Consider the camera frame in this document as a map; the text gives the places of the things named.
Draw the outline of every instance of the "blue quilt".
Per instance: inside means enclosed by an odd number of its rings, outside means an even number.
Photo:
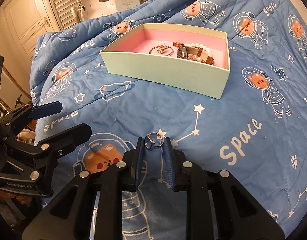
[[[231,73],[222,98],[109,74],[100,51],[141,23],[227,32]],[[75,173],[105,170],[138,137],[158,132],[203,169],[229,170],[286,236],[307,211],[307,25],[289,0],[148,0],[46,33],[30,87],[34,104],[63,104],[38,121],[36,141],[83,122],[92,127],[90,140],[59,160],[55,193]],[[139,190],[123,195],[124,239],[184,239],[186,195],[171,190],[162,149],[145,153],[142,176]]]

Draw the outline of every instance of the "metal bolt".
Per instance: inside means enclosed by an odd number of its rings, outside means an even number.
[[[221,177],[229,177],[229,171],[226,171],[226,170],[222,170],[222,171],[220,171],[220,176]]]
[[[123,162],[123,161],[120,161],[120,162],[117,162],[117,163],[116,163],[116,166],[117,166],[118,168],[123,168],[123,167],[126,166],[126,163]]]
[[[191,168],[191,167],[192,167],[192,162],[186,161],[186,162],[183,162],[182,165],[183,165],[185,168]]]
[[[31,180],[36,180],[39,178],[39,172],[38,171],[33,171],[31,174],[30,174],[30,179]]]
[[[86,178],[86,177],[89,176],[89,172],[88,172],[88,171],[81,171],[81,172],[79,173],[79,176],[80,176],[81,178]]]
[[[44,143],[43,145],[41,145],[41,150],[47,150],[48,148],[49,148],[48,143]]]

